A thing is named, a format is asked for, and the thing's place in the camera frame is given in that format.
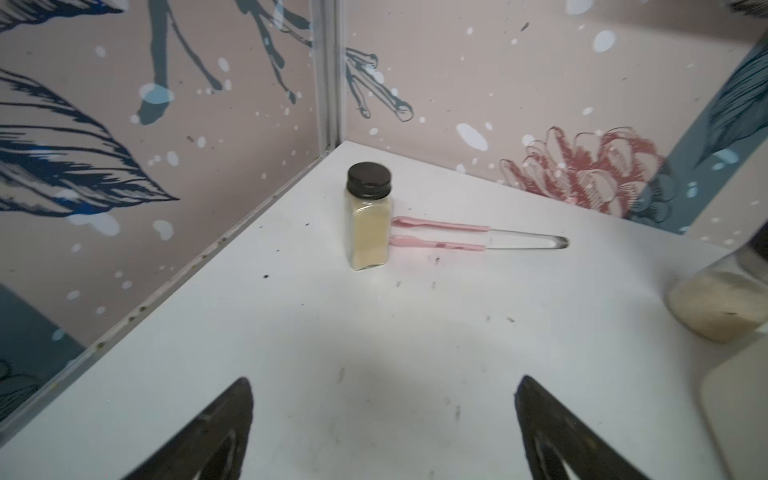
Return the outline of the small jar with black lid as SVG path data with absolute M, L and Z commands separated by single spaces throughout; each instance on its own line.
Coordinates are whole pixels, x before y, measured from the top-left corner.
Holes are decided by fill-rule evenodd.
M 355 271 L 387 263 L 393 204 L 392 174 L 379 163 L 360 162 L 347 171 L 347 251 Z

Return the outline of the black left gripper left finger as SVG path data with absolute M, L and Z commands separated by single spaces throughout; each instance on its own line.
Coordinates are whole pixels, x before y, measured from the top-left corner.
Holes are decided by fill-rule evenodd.
M 240 377 L 126 477 L 230 479 L 241 476 L 253 421 L 250 382 Z

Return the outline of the glass grinder with black cap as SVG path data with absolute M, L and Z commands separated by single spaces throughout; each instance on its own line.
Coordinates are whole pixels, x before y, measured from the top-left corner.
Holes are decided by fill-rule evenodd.
M 665 296 L 673 317 L 718 343 L 767 323 L 767 227 L 732 253 L 676 284 Z

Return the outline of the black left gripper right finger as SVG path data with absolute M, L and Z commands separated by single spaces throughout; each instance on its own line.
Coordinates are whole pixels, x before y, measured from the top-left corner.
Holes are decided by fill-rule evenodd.
M 646 477 L 533 377 L 522 377 L 515 409 L 534 479 Z

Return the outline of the cream plastic storage tray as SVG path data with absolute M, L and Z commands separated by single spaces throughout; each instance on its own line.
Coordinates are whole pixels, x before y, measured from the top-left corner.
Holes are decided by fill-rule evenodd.
M 700 387 L 709 430 L 732 479 L 767 477 L 767 339 L 710 371 Z

